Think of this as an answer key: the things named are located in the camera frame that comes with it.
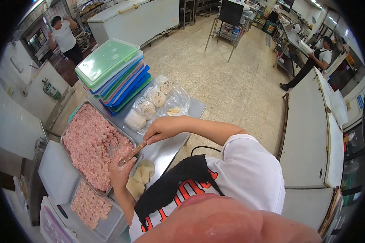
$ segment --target ground meat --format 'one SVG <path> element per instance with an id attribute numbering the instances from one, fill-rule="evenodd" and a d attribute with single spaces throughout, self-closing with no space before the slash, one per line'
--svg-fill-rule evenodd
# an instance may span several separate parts
<path id="1" fill-rule="evenodd" d="M 85 104 L 68 125 L 63 143 L 70 152 L 73 165 L 85 175 L 94 188 L 107 191 L 111 187 L 110 148 L 113 156 L 126 156 L 132 143 L 121 135 L 95 108 Z"/>
<path id="2" fill-rule="evenodd" d="M 86 226 L 94 229 L 100 218 L 108 218 L 112 204 L 106 198 L 97 196 L 86 182 L 81 180 L 70 207 Z"/>

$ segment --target black pants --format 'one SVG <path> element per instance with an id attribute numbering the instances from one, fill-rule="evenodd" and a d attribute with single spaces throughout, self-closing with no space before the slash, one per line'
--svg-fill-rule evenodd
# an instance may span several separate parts
<path id="1" fill-rule="evenodd" d="M 72 60 L 76 66 L 83 60 L 83 52 L 77 43 L 72 49 L 64 52 L 63 54 Z"/>
<path id="2" fill-rule="evenodd" d="M 302 67 L 299 73 L 289 83 L 287 83 L 287 87 L 294 88 L 309 73 L 309 71 L 311 71 L 311 69 L 315 65 L 316 62 L 312 58 L 308 58 L 308 61 Z"/>

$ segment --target stainless steel tray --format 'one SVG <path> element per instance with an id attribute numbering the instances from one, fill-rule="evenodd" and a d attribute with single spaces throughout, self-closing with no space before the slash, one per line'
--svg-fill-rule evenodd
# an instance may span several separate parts
<path id="1" fill-rule="evenodd" d="M 110 119 L 108 119 L 108 117 L 107 116 L 105 116 L 102 112 L 100 112 L 100 110 L 96 107 L 96 106 L 94 106 L 89 100 L 86 100 L 86 101 L 84 101 L 81 105 L 80 105 L 80 107 L 77 109 L 77 111 L 74 113 L 74 115 L 73 115 L 73 117 L 81 110 L 81 108 L 85 105 L 85 104 L 90 104 L 93 108 L 95 108 L 100 114 L 102 114 L 102 116 L 112 125 L 112 126 L 114 126 L 114 128 L 116 128 L 118 131 L 119 131 L 119 133 L 120 134 L 122 134 L 123 136 L 125 136 L 126 138 L 128 138 L 128 140 L 130 140 L 130 142 L 133 144 L 133 148 L 135 148 L 136 147 L 136 143 L 135 143 L 135 141 L 134 141 L 134 139 L 132 139 L 130 136 L 128 136 L 125 132 L 123 132 L 119 127 L 117 127 L 115 124 L 113 124 L 112 122 L 111 122 L 111 120 Z M 71 157 L 70 157 L 70 152 L 68 151 L 68 149 L 66 148 L 66 146 L 65 146 L 65 144 L 63 143 L 63 136 L 66 134 L 66 131 L 67 131 L 67 129 L 68 129 L 68 127 L 69 127 L 69 123 L 70 122 L 68 122 L 68 125 L 66 126 L 66 128 L 65 128 L 65 130 L 63 131 L 63 134 L 62 134 L 62 136 L 61 136 L 61 138 L 60 138 L 60 140 L 59 140 L 59 143 L 63 146 L 63 148 L 65 149 L 65 151 L 66 151 L 66 153 L 68 154 L 68 156 L 69 156 L 69 158 L 70 158 L 70 160 L 72 159 Z M 103 192 L 102 190 L 100 190 L 100 189 L 96 189 L 96 188 L 94 188 L 93 187 L 93 185 L 86 179 L 86 177 L 85 177 L 85 175 L 83 174 L 83 172 L 81 172 L 78 168 L 76 168 L 77 169 L 77 171 L 80 173 L 80 175 L 81 175 L 81 177 L 84 179 L 84 181 L 89 185 L 89 187 L 91 187 L 92 188 L 92 190 L 97 194 L 97 195 L 99 195 L 100 197 L 105 197 L 105 196 L 107 196 L 108 195 L 108 193 L 111 191 L 111 189 L 112 189 L 112 185 L 111 185 L 111 187 L 106 191 L 106 192 Z"/>

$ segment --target plastic bag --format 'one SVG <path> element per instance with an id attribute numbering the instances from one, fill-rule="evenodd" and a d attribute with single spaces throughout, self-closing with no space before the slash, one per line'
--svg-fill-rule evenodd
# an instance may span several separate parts
<path id="1" fill-rule="evenodd" d="M 191 99 L 185 90 L 165 76 L 153 79 L 138 97 L 125 117 L 125 124 L 144 135 L 156 118 L 169 115 L 187 115 Z"/>

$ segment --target window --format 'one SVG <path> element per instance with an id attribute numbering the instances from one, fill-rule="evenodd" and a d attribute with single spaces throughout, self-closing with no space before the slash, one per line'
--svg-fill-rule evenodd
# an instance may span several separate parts
<path id="1" fill-rule="evenodd" d="M 31 39 L 27 42 L 31 52 L 35 54 L 44 43 L 47 42 L 45 34 L 41 29 L 35 32 L 35 34 L 31 37 Z"/>

